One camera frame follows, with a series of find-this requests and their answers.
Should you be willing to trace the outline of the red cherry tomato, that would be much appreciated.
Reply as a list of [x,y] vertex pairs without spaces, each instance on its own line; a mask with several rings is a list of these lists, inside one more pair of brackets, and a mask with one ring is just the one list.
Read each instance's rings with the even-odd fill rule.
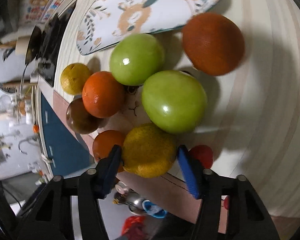
[[213,151],[207,145],[197,145],[190,149],[190,155],[200,161],[204,168],[211,168],[213,165]]

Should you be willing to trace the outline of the floral oval ceramic plate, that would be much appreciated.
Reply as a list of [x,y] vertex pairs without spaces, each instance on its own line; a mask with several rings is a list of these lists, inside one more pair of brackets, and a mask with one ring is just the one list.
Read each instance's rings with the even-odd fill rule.
[[220,0],[95,0],[78,28],[76,47],[89,55],[130,34],[155,34],[184,26]]

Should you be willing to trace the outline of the dark red apple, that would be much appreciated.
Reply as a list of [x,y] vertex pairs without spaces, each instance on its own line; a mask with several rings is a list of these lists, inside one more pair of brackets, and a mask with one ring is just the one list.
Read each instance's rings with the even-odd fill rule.
[[76,133],[92,133],[98,129],[101,121],[85,109],[82,98],[73,100],[67,107],[66,123]]

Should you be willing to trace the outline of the small yellow lemon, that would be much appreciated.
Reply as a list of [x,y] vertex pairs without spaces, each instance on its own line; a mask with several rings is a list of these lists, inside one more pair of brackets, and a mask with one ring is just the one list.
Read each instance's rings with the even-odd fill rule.
[[92,71],[85,64],[70,64],[61,73],[61,87],[67,94],[79,95],[91,75]]

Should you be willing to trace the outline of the large dark orange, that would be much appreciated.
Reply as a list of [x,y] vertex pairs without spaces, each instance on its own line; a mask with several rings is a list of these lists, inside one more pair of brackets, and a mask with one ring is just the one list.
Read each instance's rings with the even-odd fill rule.
[[223,15],[205,12],[193,16],[182,28],[183,50],[194,68],[221,76],[239,66],[245,41],[239,27]]

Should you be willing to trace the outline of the green apple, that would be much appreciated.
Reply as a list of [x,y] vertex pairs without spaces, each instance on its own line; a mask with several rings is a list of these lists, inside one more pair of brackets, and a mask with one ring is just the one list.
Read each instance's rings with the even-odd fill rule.
[[109,68],[119,83],[139,86],[161,70],[164,63],[165,51],[157,38],[149,34],[132,34],[116,45]]
[[143,84],[141,101],[150,120],[167,133],[192,132],[202,122],[207,95],[193,76],[164,70]]

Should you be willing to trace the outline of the bright orange tangerine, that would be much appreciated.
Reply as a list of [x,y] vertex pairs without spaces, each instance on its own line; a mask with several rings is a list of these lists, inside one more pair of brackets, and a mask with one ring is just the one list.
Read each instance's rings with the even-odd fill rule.
[[108,118],[125,103],[125,89],[110,72],[94,73],[87,79],[82,91],[85,109],[94,117]]

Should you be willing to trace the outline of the black gas stove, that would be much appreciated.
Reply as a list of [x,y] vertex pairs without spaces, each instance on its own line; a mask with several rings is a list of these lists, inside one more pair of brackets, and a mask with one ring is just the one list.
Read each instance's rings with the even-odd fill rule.
[[37,45],[38,51],[34,52],[34,59],[37,62],[37,66],[31,73],[31,76],[41,76],[51,87],[54,86],[61,42],[75,7],[76,2],[68,7],[60,16],[55,14],[49,20],[44,30],[39,30],[38,38],[36,38],[39,42]]

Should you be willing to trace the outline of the orange tangerine near edge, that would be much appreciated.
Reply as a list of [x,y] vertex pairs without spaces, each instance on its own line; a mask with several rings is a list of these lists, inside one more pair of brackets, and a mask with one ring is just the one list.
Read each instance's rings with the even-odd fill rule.
[[98,134],[93,142],[95,162],[98,163],[101,159],[106,158],[114,145],[123,146],[125,137],[125,134],[116,130],[107,130]]

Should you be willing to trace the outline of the yellow lemon fruit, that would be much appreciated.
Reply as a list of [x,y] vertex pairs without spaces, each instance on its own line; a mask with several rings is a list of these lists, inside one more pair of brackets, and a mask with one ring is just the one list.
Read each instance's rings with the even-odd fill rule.
[[177,140],[153,123],[134,127],[122,146],[123,169],[142,178],[167,173],[177,157]]

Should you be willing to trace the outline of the striped cat table mat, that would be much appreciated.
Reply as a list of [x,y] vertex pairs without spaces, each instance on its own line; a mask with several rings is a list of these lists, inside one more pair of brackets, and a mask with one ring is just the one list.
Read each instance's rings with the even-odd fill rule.
[[[77,0],[58,56],[57,74],[82,62],[109,71],[113,48],[82,56],[76,48],[79,24],[94,0]],[[201,126],[179,136],[179,144],[210,146],[212,169],[221,176],[245,175],[270,213],[281,239],[300,226],[300,9],[294,0],[221,0],[211,11],[242,31],[246,53],[227,75],[195,70],[182,50],[181,32],[159,33],[166,69],[190,72],[202,83],[208,107]],[[178,164],[172,175],[122,180],[174,215],[195,222],[200,202],[186,193]]]

